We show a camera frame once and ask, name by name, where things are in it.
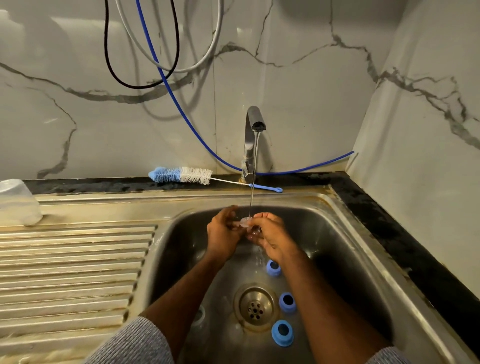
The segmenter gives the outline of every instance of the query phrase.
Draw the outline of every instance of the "gray sleeve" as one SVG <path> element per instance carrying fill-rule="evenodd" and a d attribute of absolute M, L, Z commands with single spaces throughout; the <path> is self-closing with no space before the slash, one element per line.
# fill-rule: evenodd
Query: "gray sleeve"
<path fill-rule="evenodd" d="M 167 339 L 145 317 L 122 327 L 85 361 L 87 364 L 174 364 Z"/>
<path fill-rule="evenodd" d="M 395 346 L 381 349 L 367 364 L 410 364 L 410 361 Z"/>

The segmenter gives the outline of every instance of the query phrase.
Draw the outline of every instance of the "blue cap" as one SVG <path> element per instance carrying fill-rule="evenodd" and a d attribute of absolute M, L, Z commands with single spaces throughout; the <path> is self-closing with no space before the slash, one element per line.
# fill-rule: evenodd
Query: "blue cap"
<path fill-rule="evenodd" d="M 284 292 L 280 295 L 278 299 L 278 304 L 283 312 L 291 314 L 297 310 L 297 304 L 293 299 L 293 296 L 290 292 Z"/>
<path fill-rule="evenodd" d="M 272 338 L 280 346 L 290 346 L 293 343 L 292 326 L 285 320 L 278 320 L 272 326 Z"/>
<path fill-rule="evenodd" d="M 270 259 L 267 262 L 267 273 L 269 276 L 278 277 L 282 273 L 282 268 L 280 268 L 277 262 Z"/>

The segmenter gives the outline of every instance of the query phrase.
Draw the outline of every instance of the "chrome faucet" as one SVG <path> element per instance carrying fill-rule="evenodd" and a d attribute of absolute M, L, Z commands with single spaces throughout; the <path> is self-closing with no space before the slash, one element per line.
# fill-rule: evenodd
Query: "chrome faucet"
<path fill-rule="evenodd" d="M 241 163 L 241 175 L 247 183 L 253 182 L 253 154 L 255 148 L 255 132 L 263 132 L 267 129 L 260 109 L 250 106 L 247 110 L 245 121 L 245 148 Z"/>

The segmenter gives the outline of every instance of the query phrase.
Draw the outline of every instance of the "stainless steel sink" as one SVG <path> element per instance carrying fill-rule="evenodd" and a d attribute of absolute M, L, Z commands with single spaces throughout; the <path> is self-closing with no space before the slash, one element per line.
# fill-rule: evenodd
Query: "stainless steel sink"
<path fill-rule="evenodd" d="M 0 227 L 0 362 L 81 362 L 201 258 L 220 208 L 237 204 L 247 216 L 249 197 L 248 189 L 39 196 L 37 226 Z M 256 192 L 254 201 L 255 211 L 284 219 L 335 289 L 413 363 L 478 363 L 333 190 Z M 288 285 L 266 274 L 266 262 L 239 243 L 203 301 L 203 349 L 190 337 L 181 362 L 313 363 L 299 314 L 276 304 Z M 294 329 L 289 348 L 270 335 L 279 317 Z"/>

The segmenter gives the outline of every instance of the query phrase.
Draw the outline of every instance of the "white hose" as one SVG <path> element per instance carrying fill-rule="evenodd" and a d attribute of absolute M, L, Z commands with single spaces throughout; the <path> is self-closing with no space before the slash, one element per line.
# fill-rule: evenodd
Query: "white hose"
<path fill-rule="evenodd" d="M 160 63 L 156 62 L 152 56 L 140 45 L 138 42 L 137 38 L 135 37 L 135 34 L 133 34 L 132 29 L 130 28 L 130 25 L 128 24 L 127 18 L 125 16 L 125 12 L 123 11 L 123 7 L 121 4 L 120 0 L 115 0 L 117 3 L 117 8 L 120 13 L 120 18 L 123 22 L 123 26 L 125 27 L 128 36 L 130 39 L 135 43 L 137 48 L 144 54 L 147 59 L 152 62 L 156 67 L 160 67 L 164 71 L 169 71 L 167 67 L 162 66 Z M 207 52 L 205 55 L 202 57 L 201 60 L 199 60 L 197 63 L 195 63 L 193 66 L 189 68 L 184 68 L 183 70 L 175 69 L 173 72 L 174 73 L 186 73 L 189 71 L 192 71 L 196 68 L 198 68 L 202 63 L 204 63 L 211 55 L 211 53 L 215 50 L 215 44 L 218 41 L 218 37 L 220 36 L 220 27 L 222 26 L 222 20 L 223 20 L 223 2 L 224 0 L 218 0 L 218 14 L 217 14 L 217 20 L 216 20 L 216 28 L 215 28 L 215 34 L 212 39 L 212 43 L 210 44 L 210 47 L 208 48 Z"/>

